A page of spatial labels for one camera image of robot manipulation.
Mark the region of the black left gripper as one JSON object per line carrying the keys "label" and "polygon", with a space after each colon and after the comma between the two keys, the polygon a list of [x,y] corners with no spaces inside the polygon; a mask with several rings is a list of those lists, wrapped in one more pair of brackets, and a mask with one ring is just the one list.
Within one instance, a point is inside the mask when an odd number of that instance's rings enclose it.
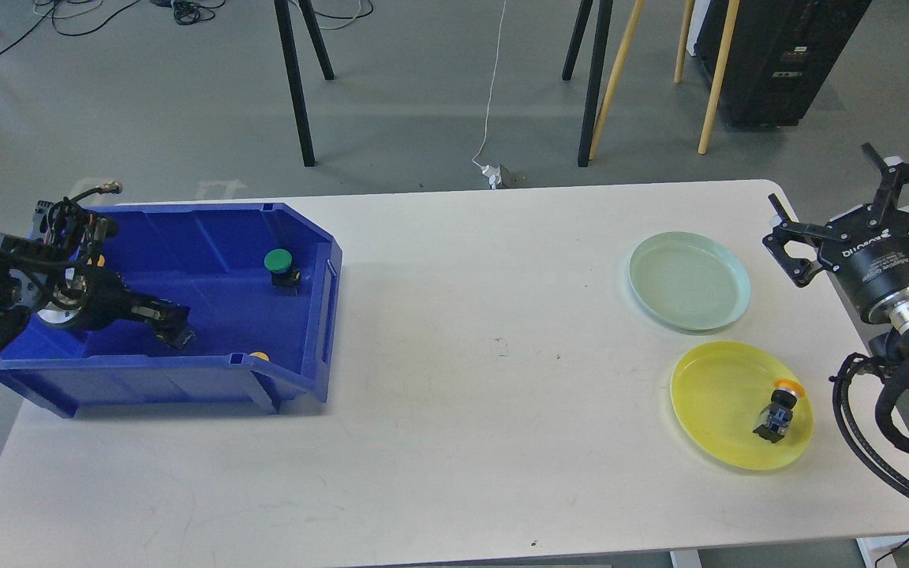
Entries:
{"label": "black left gripper", "polygon": [[155,296],[137,296],[118,272],[87,266],[73,273],[82,281],[84,302],[75,316],[60,323],[60,328],[100,331],[116,320],[146,323],[155,330],[182,332],[190,328],[190,307]]}

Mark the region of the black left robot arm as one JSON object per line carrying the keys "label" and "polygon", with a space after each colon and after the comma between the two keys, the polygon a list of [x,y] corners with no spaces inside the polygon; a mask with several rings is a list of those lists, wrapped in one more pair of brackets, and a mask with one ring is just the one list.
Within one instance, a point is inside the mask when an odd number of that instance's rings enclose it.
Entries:
{"label": "black left robot arm", "polygon": [[98,331],[116,320],[140,321],[175,349],[195,337],[190,308],[130,289],[105,265],[103,246],[119,226],[83,208],[94,194],[119,194],[111,181],[74,197],[37,202],[28,237],[0,231],[0,353],[32,317],[48,327]]}

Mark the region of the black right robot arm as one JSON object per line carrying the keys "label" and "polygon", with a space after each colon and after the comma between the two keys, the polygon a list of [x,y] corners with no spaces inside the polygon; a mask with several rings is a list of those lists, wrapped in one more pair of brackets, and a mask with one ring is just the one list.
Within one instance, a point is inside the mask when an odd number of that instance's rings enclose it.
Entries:
{"label": "black right robot arm", "polygon": [[880,380],[873,420],[896,450],[909,455],[909,162],[884,159],[872,144],[863,154],[881,179],[868,204],[823,224],[797,222],[776,195],[771,233],[762,244],[798,288],[828,272],[866,324],[890,331],[870,341],[868,355],[851,353],[830,378],[838,431],[877,478],[909,499],[909,479],[873,448],[856,423],[849,389],[859,375]]}

